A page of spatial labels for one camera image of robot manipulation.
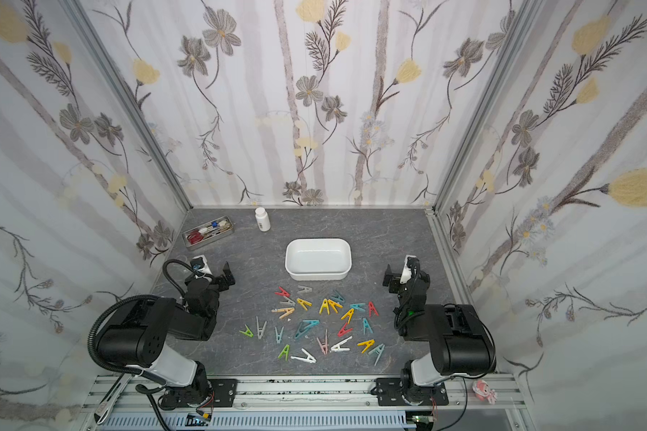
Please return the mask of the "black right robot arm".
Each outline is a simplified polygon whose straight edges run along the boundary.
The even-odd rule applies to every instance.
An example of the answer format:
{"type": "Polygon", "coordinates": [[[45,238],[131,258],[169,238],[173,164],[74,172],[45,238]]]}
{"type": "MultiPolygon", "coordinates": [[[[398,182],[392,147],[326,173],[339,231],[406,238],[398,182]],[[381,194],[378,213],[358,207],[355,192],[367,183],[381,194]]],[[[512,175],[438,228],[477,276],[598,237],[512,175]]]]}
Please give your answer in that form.
{"type": "Polygon", "coordinates": [[[379,378],[371,391],[382,407],[446,406],[445,383],[479,380],[497,365],[494,339],[472,305],[429,305],[430,275],[408,255],[404,267],[386,268],[382,286],[397,297],[394,329],[405,341],[426,342],[429,352],[405,363],[399,377],[379,378]]]}

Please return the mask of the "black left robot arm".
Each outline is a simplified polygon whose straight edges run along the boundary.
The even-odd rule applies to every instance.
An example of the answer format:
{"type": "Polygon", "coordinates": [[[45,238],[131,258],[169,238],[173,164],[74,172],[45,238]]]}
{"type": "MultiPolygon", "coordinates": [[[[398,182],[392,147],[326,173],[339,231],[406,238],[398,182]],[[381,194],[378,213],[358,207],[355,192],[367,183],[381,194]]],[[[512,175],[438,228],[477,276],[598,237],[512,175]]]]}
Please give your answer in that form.
{"type": "Polygon", "coordinates": [[[139,384],[137,390],[157,411],[230,408],[237,380],[209,379],[201,362],[184,357],[166,340],[209,340],[217,325],[219,296],[235,285],[235,277],[228,265],[219,274],[208,272],[199,259],[180,265],[192,274],[178,299],[138,295],[120,300],[93,324],[87,350],[100,368],[155,383],[155,388],[139,384]]]}

